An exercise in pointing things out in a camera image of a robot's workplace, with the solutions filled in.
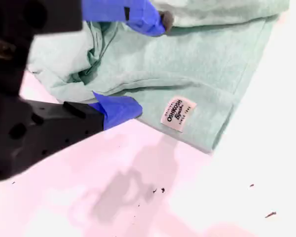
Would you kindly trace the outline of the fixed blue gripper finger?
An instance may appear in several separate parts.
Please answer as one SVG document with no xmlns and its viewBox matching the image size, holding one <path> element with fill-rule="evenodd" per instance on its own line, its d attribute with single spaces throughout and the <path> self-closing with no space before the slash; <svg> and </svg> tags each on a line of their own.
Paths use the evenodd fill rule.
<svg viewBox="0 0 296 237">
<path fill-rule="evenodd" d="M 169 11 L 158 11 L 148 0 L 82 0 L 85 21 L 122 22 L 150 37 L 169 32 L 174 18 Z"/>
</svg>

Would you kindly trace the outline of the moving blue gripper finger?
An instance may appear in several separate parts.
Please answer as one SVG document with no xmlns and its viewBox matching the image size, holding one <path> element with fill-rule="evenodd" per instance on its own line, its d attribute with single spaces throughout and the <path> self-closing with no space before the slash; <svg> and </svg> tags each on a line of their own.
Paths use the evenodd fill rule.
<svg viewBox="0 0 296 237">
<path fill-rule="evenodd" d="M 0 181 L 143 112 L 128 96 L 95 98 L 91 104 L 54 104 L 0 94 Z"/>
</svg>

